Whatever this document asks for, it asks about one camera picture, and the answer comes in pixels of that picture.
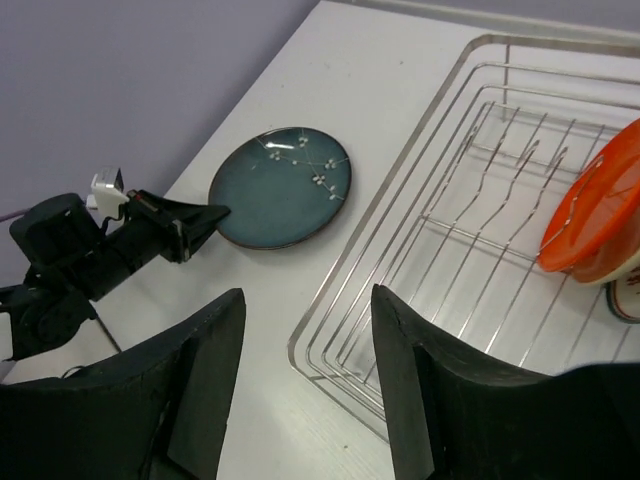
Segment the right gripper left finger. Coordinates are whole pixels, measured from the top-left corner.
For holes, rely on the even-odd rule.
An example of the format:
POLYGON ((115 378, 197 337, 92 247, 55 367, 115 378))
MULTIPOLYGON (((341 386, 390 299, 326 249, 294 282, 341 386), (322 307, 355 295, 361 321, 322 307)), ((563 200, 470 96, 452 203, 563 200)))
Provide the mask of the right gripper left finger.
POLYGON ((2 478, 216 478, 245 321, 230 289, 67 378, 2 386, 2 478))

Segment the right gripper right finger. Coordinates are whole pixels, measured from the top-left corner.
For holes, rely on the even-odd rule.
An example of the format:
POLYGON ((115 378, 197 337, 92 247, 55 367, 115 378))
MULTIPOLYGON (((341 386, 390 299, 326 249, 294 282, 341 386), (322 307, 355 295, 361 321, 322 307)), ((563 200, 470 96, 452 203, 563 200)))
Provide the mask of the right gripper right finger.
POLYGON ((556 376, 494 358, 371 292, 372 334, 399 479, 635 479, 639 367, 556 376))

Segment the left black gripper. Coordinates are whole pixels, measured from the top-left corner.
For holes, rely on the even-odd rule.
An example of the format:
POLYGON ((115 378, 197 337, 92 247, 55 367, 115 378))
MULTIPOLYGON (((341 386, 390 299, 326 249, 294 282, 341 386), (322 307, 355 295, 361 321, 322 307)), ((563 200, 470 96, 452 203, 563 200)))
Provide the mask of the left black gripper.
POLYGON ((79 289, 91 301, 105 297, 157 256, 187 262, 231 213, 224 205, 177 202, 144 190, 132 190, 128 198, 122 226, 74 265, 79 289))

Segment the dark teal blossom plate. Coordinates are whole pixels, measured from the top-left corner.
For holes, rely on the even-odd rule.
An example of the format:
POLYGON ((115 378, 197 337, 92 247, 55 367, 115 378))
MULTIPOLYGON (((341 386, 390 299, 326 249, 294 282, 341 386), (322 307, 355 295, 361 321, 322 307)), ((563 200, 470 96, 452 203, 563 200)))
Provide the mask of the dark teal blossom plate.
POLYGON ((351 189, 346 149, 329 134, 287 127, 236 148, 213 177, 208 202, 230 214, 218 232, 254 250, 299 244, 336 218, 351 189))

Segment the white plate orange sunburst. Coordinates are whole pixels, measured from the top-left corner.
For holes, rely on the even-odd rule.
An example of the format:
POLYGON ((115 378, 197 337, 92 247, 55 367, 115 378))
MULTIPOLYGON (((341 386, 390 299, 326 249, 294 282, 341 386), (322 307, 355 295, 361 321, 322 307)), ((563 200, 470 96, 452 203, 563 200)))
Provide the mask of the white plate orange sunburst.
POLYGON ((639 270, 623 275, 606 285, 606 301, 611 313, 619 320, 638 324, 639 312, 639 270))

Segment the small beige plate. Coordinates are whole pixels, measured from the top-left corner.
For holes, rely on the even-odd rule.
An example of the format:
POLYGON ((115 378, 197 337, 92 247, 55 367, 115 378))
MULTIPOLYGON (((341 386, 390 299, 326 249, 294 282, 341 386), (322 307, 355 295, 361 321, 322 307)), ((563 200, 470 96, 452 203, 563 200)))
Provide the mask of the small beige plate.
POLYGON ((599 285, 615 280, 638 266, 638 250, 625 257, 599 253, 574 266, 571 276, 584 285, 599 285))

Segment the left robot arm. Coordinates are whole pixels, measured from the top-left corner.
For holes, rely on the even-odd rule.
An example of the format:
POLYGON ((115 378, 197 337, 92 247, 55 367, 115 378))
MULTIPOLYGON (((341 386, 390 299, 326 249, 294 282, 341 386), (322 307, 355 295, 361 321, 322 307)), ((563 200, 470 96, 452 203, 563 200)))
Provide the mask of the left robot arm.
POLYGON ((22 283, 1 290, 11 327, 11 360, 69 342, 93 305, 157 256, 182 264, 230 214, 131 190, 97 223, 75 193, 47 199, 15 220, 9 233, 30 262, 22 283))

